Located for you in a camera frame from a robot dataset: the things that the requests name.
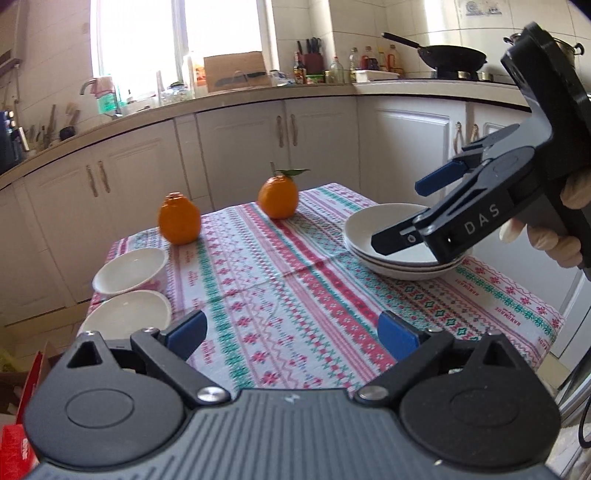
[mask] metal screw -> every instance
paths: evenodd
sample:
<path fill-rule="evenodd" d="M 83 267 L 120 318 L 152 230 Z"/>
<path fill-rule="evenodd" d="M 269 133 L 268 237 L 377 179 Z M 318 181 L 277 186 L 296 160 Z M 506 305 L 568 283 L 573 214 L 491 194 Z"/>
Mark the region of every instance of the metal screw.
<path fill-rule="evenodd" d="M 220 387 L 203 387 L 197 392 L 197 398 L 204 403 L 215 405 L 230 400 L 230 394 Z"/>
<path fill-rule="evenodd" d="M 388 396 L 388 390 L 379 385 L 367 385 L 359 390 L 359 396 L 364 400 L 380 401 Z"/>

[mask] orange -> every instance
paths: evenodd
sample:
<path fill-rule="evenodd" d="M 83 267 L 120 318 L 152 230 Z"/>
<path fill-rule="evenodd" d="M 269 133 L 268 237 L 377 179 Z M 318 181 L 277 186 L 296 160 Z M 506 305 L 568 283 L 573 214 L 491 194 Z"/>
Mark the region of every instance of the orange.
<path fill-rule="evenodd" d="M 274 170 L 259 191 L 257 204 L 273 220 L 284 220 L 297 209 L 300 195 L 292 177 L 306 170 Z"/>
<path fill-rule="evenodd" d="M 158 215 L 160 235 L 173 245 L 194 242 L 201 232 L 201 213 L 185 195 L 166 195 Z"/>

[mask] blue gripper pad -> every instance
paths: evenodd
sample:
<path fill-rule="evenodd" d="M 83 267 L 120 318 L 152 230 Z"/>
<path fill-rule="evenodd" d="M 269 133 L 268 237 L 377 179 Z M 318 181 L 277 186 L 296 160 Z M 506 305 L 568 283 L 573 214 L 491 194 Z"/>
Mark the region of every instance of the blue gripper pad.
<path fill-rule="evenodd" d="M 187 361 L 206 336 L 207 317 L 201 310 L 194 310 L 160 332 L 159 340 L 168 350 Z"/>
<path fill-rule="evenodd" d="M 393 312 L 384 311 L 378 318 L 378 339 L 397 361 L 413 353 L 429 335 L 417 330 Z"/>

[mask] knife block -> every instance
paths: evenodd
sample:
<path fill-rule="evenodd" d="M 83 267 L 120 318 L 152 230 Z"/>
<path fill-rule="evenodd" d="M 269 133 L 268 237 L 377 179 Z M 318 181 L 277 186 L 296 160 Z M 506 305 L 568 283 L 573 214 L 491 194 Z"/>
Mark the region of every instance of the knife block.
<path fill-rule="evenodd" d="M 324 58 L 320 53 L 304 55 L 304 65 L 308 75 L 322 75 L 324 73 Z"/>

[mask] bottle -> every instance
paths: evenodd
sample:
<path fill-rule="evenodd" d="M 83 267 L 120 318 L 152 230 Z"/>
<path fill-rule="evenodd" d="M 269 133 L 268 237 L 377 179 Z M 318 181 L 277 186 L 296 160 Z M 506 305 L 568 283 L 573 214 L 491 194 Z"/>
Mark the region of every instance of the bottle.
<path fill-rule="evenodd" d="M 357 81 L 357 75 L 355 75 L 355 71 L 359 70 L 359 52 L 357 51 L 357 47 L 353 47 L 351 49 L 351 55 L 349 55 L 349 71 L 351 75 L 351 83 L 355 83 Z"/>
<path fill-rule="evenodd" d="M 366 70 L 379 70 L 378 59 L 374 55 L 374 51 L 370 46 L 365 47 Z"/>
<path fill-rule="evenodd" d="M 332 65 L 330 66 L 330 72 L 335 80 L 335 83 L 342 85 L 345 83 L 345 69 L 339 62 L 339 58 L 335 57 Z"/>
<path fill-rule="evenodd" d="M 296 79 L 295 83 L 297 85 L 305 85 L 306 84 L 306 66 L 304 62 L 301 61 L 301 54 L 300 52 L 295 52 L 295 63 L 294 63 L 294 78 Z"/>
<path fill-rule="evenodd" d="M 378 48 L 378 57 L 379 57 L 379 69 L 382 70 L 382 72 L 387 72 L 388 71 L 388 63 L 386 61 L 386 55 L 381 48 Z"/>
<path fill-rule="evenodd" d="M 398 68 L 398 52 L 396 51 L 396 45 L 390 45 L 390 52 L 388 53 L 387 65 L 389 72 L 395 72 Z"/>

